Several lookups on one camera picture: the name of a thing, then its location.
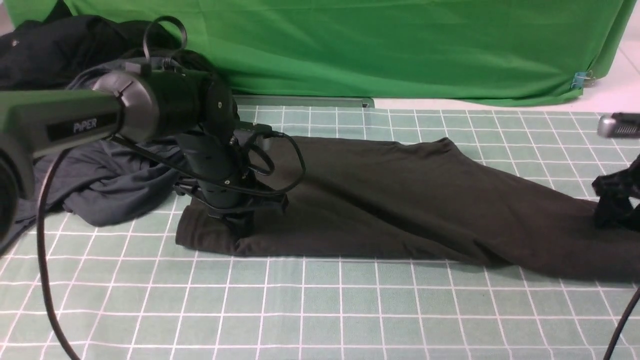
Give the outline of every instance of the green cloth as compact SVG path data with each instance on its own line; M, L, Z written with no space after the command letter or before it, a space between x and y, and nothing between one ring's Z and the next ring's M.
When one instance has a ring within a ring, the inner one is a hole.
M607 74L636 0L66 2L114 21L178 17L238 92L534 106L579 97L577 72ZM5 3L19 24L54 0Z

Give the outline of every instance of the robotic arm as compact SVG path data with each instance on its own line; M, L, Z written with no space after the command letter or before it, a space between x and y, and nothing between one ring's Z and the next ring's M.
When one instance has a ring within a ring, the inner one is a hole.
M34 158L110 139L175 168L135 145L166 136L175 137L189 164L179 169L186 176L175 185L177 193L202 201L238 237L248 236L253 212L283 211L286 192L302 178L283 190L258 181L256 174L270 175L274 169L257 141L288 138L302 174L305 169L289 136L242 122L236 114L231 91L212 74L169 65L151 70L127 64L125 71L102 76L93 90L0 93L0 240L13 224L18 199L31 199L36 190ZM268 169L251 164L250 151Z

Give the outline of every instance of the piper logo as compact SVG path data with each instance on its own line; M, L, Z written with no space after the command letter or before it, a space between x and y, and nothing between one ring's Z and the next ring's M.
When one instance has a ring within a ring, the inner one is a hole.
M98 119L82 120L74 123L74 134L83 133L85 131L95 129L98 125Z

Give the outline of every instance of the cutting mat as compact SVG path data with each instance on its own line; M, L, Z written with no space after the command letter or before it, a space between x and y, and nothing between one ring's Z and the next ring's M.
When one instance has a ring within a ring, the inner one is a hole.
M242 107L290 135L430 142L593 199L640 142L595 133L596 113ZM634 284L551 279L447 261L230 258L174 244L188 199L96 229L47 219L62 326L87 360L598 359ZM66 359L44 313L35 235L0 260L0 358ZM616 359L640 356L640 313Z

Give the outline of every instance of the white floor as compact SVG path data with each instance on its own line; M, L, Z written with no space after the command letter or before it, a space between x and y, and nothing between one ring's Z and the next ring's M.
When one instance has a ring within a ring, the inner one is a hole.
M375 99L377 108L416 110L495 110L491 106L440 99ZM593 111L640 113L640 0L627 26L609 74L599 79L584 95L568 104L518 108L543 111Z

